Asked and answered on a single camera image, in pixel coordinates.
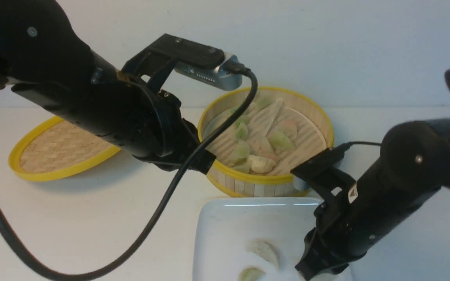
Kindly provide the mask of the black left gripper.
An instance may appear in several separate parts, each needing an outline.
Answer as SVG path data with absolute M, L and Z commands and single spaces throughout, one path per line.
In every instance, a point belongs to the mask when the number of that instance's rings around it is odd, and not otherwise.
M 200 145 L 196 127 L 182 117 L 181 101 L 163 89 L 152 90 L 132 75 L 131 154 L 164 171 L 181 167 Z

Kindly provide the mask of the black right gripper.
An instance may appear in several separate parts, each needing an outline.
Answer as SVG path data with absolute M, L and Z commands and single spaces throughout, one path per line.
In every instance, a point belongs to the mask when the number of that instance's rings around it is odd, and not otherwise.
M 316 226 L 305 236 L 305 250 L 295 269 L 304 281 L 341 274 L 354 261 L 366 255 L 350 245 L 350 228 L 343 222 L 349 207 L 346 196 L 333 196 L 316 208 Z

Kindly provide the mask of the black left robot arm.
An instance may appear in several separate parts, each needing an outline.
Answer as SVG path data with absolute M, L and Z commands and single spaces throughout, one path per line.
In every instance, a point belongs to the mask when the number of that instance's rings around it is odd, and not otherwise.
M 212 69 L 222 50 L 163 34 L 122 70 L 82 41 L 55 0 L 0 0 L 0 90 L 166 171 L 200 145 L 181 102 L 161 88 L 178 63 Z

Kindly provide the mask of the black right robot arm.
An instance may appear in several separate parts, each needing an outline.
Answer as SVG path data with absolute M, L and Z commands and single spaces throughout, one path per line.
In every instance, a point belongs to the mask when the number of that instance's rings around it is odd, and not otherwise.
M 450 119 L 394 126 L 357 180 L 336 167 L 354 144 L 325 149 L 291 170 L 323 198 L 295 265 L 306 281 L 340 274 L 442 187 L 450 189 Z

